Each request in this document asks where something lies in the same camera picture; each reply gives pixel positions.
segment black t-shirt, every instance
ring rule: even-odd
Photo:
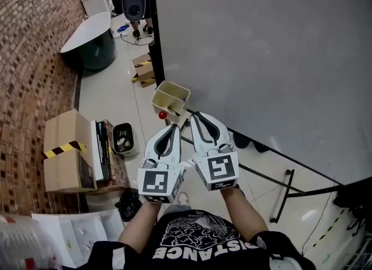
[[[96,242],[88,265],[112,269],[112,250],[121,247],[124,269],[315,269],[286,235],[261,232],[247,242],[232,223],[203,210],[164,215],[141,254],[123,243]]]

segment sneaker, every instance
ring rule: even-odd
[[[134,30],[134,31],[133,31],[133,36],[134,36],[134,37],[137,37],[137,38],[139,38],[139,37],[140,37],[140,35],[141,35],[141,33],[140,33],[140,31],[139,31],[139,30]]]
[[[180,193],[177,200],[178,205],[189,205],[188,203],[188,196],[186,193]]]

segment tile floor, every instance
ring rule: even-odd
[[[121,26],[120,19],[123,20],[122,24],[125,23],[122,16],[116,17],[112,23],[114,31],[119,28],[118,26]],[[129,28],[126,31],[128,36],[124,39],[134,43],[135,38],[131,35],[132,29]],[[151,38],[144,38],[140,43],[144,44],[150,41]],[[165,124],[152,109],[151,99],[155,85],[142,88],[139,83],[133,84],[131,82],[134,74],[131,60],[147,53],[148,47],[146,45],[131,45],[121,38],[117,38],[116,49],[117,58],[109,67],[98,73],[84,73],[80,91],[80,112],[88,120],[107,118],[113,125],[129,122],[135,128],[139,154],[127,158],[126,167],[131,185],[136,188],[137,169],[140,167],[145,144]],[[183,116],[181,124],[186,117],[187,113]],[[184,129],[183,135],[192,138],[190,129],[187,127]],[[186,165],[187,161],[192,158],[193,151],[192,145],[182,141],[182,161],[185,161]],[[288,181],[289,176],[285,175],[285,171],[295,169],[296,174],[292,185],[299,189],[313,190],[333,185],[331,181],[275,153],[258,153],[252,144],[246,149],[237,149],[237,151],[242,164],[280,181]],[[316,247],[313,247],[341,212],[340,208],[332,204],[335,194],[289,199],[280,221],[269,223],[270,217],[275,215],[275,211],[278,210],[278,203],[281,202],[281,197],[284,194],[283,188],[242,169],[240,171],[239,185],[248,201],[260,212],[269,229],[285,233],[298,250],[301,251],[303,248],[306,256],[316,264],[318,269],[337,268],[345,250],[352,251],[361,242],[363,232],[356,237],[351,237],[352,232],[346,231],[350,220],[348,213],[344,212],[327,236]],[[187,168],[181,191],[189,195],[192,207],[205,209],[230,220],[220,193],[218,191],[207,192],[192,166]],[[109,196],[90,196],[88,203],[95,211],[112,208],[119,199],[119,195],[119,193],[115,193]]]

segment beige plastic container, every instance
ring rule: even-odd
[[[159,114],[161,111],[164,111],[167,113],[168,120],[173,123],[178,123],[180,121],[180,116],[184,112],[183,108],[189,99],[190,94],[191,92],[189,89],[170,81],[162,81],[152,98],[152,106],[155,113]],[[175,110],[180,115],[177,116],[168,108]]]

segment blue object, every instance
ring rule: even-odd
[[[125,31],[125,29],[126,28],[129,28],[129,25],[123,25],[123,26],[121,26],[119,29],[117,29],[117,32],[123,32],[123,31]]]

